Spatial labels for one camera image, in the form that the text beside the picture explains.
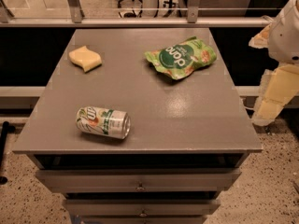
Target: soda can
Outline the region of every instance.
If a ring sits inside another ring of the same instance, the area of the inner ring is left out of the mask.
[[[76,118],[77,127],[85,133],[124,139],[130,131],[126,112],[100,107],[82,107]]]

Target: yellow sponge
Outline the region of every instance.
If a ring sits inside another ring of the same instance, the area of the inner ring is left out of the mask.
[[[101,56],[87,49],[86,46],[75,49],[69,52],[68,55],[71,62],[81,66],[85,73],[102,64]]]

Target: drawer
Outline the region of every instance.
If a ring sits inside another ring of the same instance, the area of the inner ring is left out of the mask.
[[[65,209],[80,217],[205,216],[219,206],[218,200],[64,200]]]
[[[52,192],[222,191],[240,176],[238,169],[137,169],[36,172]]]
[[[92,224],[202,224],[206,217],[81,217],[81,219]]]

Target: speckled floor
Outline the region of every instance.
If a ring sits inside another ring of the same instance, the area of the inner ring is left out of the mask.
[[[256,128],[263,152],[251,154],[241,167],[242,175],[220,195],[221,207],[206,224],[299,224],[299,144],[285,119],[270,125],[271,133]],[[63,197],[52,194],[35,179],[36,167],[23,155],[10,150],[17,133],[7,137],[0,175],[0,223],[62,223],[70,217],[62,207]]]

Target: green chip bag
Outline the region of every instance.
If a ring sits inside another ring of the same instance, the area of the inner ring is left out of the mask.
[[[212,64],[217,57],[213,48],[196,36],[167,49],[147,51],[145,56],[158,72],[173,79],[185,78],[194,70]]]

